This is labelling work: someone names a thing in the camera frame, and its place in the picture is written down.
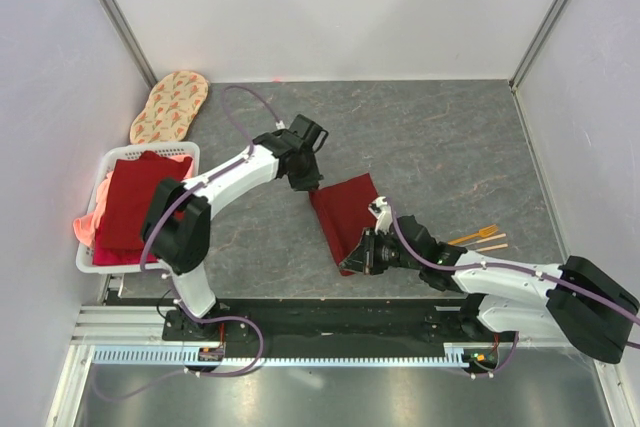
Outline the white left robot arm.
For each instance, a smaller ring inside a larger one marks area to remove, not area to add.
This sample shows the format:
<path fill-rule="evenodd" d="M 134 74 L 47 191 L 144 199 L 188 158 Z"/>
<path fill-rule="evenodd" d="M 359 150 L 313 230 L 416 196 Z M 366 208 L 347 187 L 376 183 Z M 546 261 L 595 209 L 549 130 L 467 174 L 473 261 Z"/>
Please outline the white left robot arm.
<path fill-rule="evenodd" d="M 220 325 L 213 311 L 217 297 L 204 268 L 214 217 L 250 190 L 283 177 L 294 191 L 316 190 L 323 179 L 316 153 L 327 135 L 324 129 L 262 134 L 223 164 L 187 181 L 165 179 L 156 187 L 141 227 L 140 267 L 146 269 L 149 254 L 161 263 L 186 314 L 185 329 L 196 339 L 211 339 Z"/>

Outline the red cloth napkin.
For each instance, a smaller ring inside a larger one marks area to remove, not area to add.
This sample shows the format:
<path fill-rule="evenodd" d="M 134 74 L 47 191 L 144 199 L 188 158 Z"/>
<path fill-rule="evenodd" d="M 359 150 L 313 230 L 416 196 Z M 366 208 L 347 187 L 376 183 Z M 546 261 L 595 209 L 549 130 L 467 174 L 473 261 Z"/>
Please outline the red cloth napkin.
<path fill-rule="evenodd" d="M 375 226 L 368 206 L 378 197 L 369 173 L 309 193 L 309 200 L 341 276 L 354 272 L 341 263 L 358 246 L 363 231 Z"/>

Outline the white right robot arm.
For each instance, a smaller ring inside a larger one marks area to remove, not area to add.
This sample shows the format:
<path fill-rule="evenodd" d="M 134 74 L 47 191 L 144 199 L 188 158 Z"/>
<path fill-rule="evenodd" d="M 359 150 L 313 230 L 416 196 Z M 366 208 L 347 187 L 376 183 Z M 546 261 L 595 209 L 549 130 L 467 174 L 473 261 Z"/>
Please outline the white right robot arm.
<path fill-rule="evenodd" d="M 465 295 L 457 324 L 473 341 L 490 332 L 515 332 L 566 341 L 586 356 L 617 364 L 639 323 L 638 300 L 584 257 L 562 264 L 508 263 L 438 241 L 419 224 L 365 229 L 339 267 L 364 275 L 415 270 L 431 288 Z"/>

